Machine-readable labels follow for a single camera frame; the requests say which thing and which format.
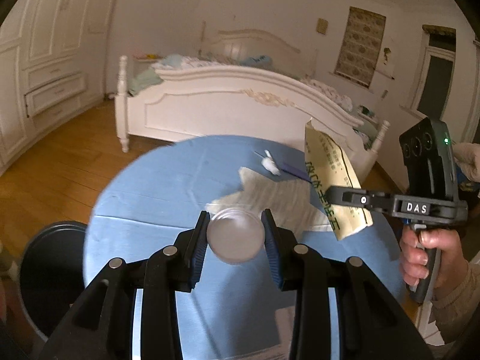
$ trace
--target torn paper sheet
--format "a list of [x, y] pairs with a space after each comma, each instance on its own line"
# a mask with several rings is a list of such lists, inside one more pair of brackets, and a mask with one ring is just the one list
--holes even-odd
[[273, 181], [244, 167], [238, 173], [243, 191], [214, 200], [207, 204], [207, 211], [216, 214], [239, 207], [260, 215], [269, 208], [277, 226], [293, 231], [297, 239], [303, 231], [331, 231], [325, 214], [310, 204], [310, 183], [298, 178]]
[[360, 188], [360, 183], [344, 150], [326, 133], [315, 130], [311, 121], [305, 125], [305, 164], [338, 240], [373, 224], [368, 210], [333, 206], [325, 199], [332, 185]]

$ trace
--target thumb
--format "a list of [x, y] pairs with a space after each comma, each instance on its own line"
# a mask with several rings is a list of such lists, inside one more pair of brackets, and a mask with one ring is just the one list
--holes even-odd
[[460, 237], [454, 230], [428, 230], [420, 233], [421, 244], [428, 248], [438, 248], [442, 251], [457, 251], [460, 248]]

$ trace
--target bed headboard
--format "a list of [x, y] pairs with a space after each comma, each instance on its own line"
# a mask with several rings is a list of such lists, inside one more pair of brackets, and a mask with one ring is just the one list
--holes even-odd
[[199, 51], [201, 56], [220, 55], [242, 61], [248, 57], [266, 55], [272, 58], [275, 70], [281, 73], [298, 78], [315, 74], [316, 52], [313, 58], [306, 58], [301, 50], [268, 31], [252, 28], [218, 31], [213, 39], [206, 39], [204, 34], [205, 24]]

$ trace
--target silver screw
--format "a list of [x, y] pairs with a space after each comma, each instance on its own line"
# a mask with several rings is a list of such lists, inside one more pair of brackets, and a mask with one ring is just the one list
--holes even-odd
[[351, 266], [356, 266], [356, 267], [359, 267], [359, 266], [363, 265], [362, 259], [360, 257], [356, 257], [356, 256], [350, 257], [349, 258], [349, 263], [350, 263]]
[[123, 264], [122, 259], [119, 259], [118, 257], [115, 257], [114, 259], [111, 259], [109, 261], [109, 267], [112, 269], [117, 269], [122, 264]]
[[298, 245], [295, 245], [293, 250], [296, 254], [307, 254], [308, 253], [308, 246], [303, 245], [303, 244], [298, 244]]
[[165, 256], [173, 256], [174, 254], [177, 254], [178, 251], [179, 250], [175, 246], [170, 245], [164, 248], [163, 254], [165, 254]]

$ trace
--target light switch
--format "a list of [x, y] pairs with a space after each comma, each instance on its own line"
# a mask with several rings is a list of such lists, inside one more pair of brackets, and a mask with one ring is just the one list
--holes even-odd
[[328, 21], [325, 19], [318, 19], [317, 32], [325, 35], [327, 33]]

